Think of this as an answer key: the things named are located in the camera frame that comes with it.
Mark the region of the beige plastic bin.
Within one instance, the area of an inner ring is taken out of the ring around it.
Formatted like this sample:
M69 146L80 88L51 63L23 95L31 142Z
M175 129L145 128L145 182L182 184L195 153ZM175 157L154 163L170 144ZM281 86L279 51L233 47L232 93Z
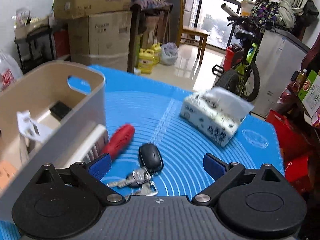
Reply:
M15 173L1 189L1 204L14 202L43 163L63 167L80 144L98 125L105 125L105 77L78 63L52 61L32 70L1 92L1 160ZM50 113L57 101L72 110L61 120ZM22 153L17 112L53 130L44 142Z

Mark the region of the white phone stand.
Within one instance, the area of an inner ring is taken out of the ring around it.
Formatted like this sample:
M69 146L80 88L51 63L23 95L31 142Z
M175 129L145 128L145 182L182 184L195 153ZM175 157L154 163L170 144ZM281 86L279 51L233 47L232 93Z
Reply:
M16 116L19 133L25 138L44 143L51 136L53 130L31 118L29 111L17 112Z

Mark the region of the silver keys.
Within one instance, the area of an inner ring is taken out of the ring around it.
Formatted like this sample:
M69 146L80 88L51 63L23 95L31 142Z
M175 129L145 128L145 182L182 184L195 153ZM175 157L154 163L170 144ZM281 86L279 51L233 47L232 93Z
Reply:
M151 178L152 176L147 169L141 167L133 170L125 179L109 182L107 186L110 188L138 188L138 190L132 194L133 196L156 196L158 190Z

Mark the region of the white tissue pack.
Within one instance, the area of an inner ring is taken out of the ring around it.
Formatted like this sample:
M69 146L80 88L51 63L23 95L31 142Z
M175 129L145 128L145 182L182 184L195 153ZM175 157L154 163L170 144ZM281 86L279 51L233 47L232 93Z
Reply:
M185 97L180 116L215 144L225 147L254 106L232 92L213 87Z

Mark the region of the blue silicone mat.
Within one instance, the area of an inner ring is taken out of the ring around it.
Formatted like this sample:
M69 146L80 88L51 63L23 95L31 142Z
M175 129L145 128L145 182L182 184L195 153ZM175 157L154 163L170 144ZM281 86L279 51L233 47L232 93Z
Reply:
M144 77L69 62L37 67L10 85L1 94L1 144L18 142L18 111L40 116L57 101L63 101L72 111L1 197L1 239L20 238L10 222L11 207L26 185L28 171L35 172L45 162L62 166L72 146L83 141L97 124L105 125L112 134L125 123L135 127L133 142L104 180L119 179L130 172L138 165L139 146L153 142L164 159L164 170L155 179L163 202L158 204L149 198L142 203L134 198L132 205L140 215L120 209L114 216L103 218L82 239L236 239L203 211L188 207L180 211L180 221L173 213L183 200L212 182L203 168L206 153L226 162L239 161L247 168L271 163L283 171L275 129L249 115L226 147L216 146L180 117L186 96L186 90Z

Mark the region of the black car key fob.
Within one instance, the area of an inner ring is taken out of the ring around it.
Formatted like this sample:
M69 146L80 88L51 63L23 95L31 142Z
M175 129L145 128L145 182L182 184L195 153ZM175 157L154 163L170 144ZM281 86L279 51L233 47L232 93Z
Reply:
M161 153L152 143L140 146L138 157L141 167L144 167L151 175L161 172L163 169L164 163Z

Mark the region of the green black bicycle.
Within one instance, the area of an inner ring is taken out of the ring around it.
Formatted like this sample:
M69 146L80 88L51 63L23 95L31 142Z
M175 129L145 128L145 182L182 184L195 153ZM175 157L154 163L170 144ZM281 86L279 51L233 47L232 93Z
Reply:
M213 74L217 76L215 85L252 102L260 89L260 74L255 63L261 40L260 28L252 16L239 16L225 3L221 9L228 14L227 20L234 28L234 37L239 44L229 46L235 52L230 70L225 72L220 65L212 68Z

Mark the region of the green white box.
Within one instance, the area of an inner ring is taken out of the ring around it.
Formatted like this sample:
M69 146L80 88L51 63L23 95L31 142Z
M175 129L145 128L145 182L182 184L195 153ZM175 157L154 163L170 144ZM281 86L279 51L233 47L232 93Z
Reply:
M319 90L319 75L314 70L306 78L306 81L298 93L298 98L302 102L307 114L310 117L319 109L320 90Z

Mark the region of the red bucket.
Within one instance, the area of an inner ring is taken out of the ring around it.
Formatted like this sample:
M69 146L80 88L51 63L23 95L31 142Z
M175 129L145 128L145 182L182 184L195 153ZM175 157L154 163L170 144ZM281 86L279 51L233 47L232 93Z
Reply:
M226 48L225 58L223 61L223 70L226 72L233 66L233 57L235 55L234 50L231 47Z

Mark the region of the yellow detergent jug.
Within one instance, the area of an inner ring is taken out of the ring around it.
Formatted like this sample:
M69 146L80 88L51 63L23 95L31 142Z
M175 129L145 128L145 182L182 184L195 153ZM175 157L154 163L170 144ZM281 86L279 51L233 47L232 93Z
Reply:
M153 69L154 51L140 48L137 68L142 74L151 74Z

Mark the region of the white red plastic bag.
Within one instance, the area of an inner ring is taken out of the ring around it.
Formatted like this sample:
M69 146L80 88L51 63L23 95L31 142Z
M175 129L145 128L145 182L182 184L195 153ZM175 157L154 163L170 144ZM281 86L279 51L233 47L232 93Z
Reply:
M8 88L23 76L23 73L15 59L1 51L0 54L0 90Z

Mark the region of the white freezer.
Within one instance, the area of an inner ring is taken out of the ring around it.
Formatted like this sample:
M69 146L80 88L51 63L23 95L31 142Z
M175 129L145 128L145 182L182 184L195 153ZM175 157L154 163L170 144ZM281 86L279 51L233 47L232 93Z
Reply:
M291 33L280 29L264 32L255 64L260 75L260 89L253 101L253 113L266 118L276 109L277 101L291 82L295 71L310 48Z

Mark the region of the grey plastic bag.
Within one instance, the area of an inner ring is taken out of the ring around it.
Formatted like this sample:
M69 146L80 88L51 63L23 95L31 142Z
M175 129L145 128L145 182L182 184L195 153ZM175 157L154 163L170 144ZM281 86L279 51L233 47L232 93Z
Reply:
M178 48L175 43L169 42L161 46L160 63L163 65L174 65L178 59Z

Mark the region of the black metal shelf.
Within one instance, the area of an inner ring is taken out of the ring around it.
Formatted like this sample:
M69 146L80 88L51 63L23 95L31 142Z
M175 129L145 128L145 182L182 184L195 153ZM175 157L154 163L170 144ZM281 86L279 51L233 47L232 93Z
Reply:
M46 46L44 44L39 44L39 39L45 36L47 37L49 44L50 57L47 56ZM29 71L43 63L56 59L53 44L53 29L48 25L32 31L25 38L15 38L14 43L17 48L21 65L20 69L23 74L27 74ZM22 56L20 50L20 45L23 44L28 47L28 53L24 56Z

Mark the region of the wooden chair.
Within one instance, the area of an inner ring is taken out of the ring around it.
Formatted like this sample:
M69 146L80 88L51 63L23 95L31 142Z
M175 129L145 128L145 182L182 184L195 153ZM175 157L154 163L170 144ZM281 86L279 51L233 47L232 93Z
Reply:
M198 29L195 27L189 27L183 24L184 7L185 7L186 1L187 0L180 0L180 18L178 22L176 46L178 48L180 44L186 44L185 42L181 41L181 39L183 38L182 37L183 34L186 34L189 36L198 36L200 38L198 41L195 40L194 38L184 38L184 39L195 43L195 46L198 48L197 59L199 60L199 66L201 66L209 33L206 30Z

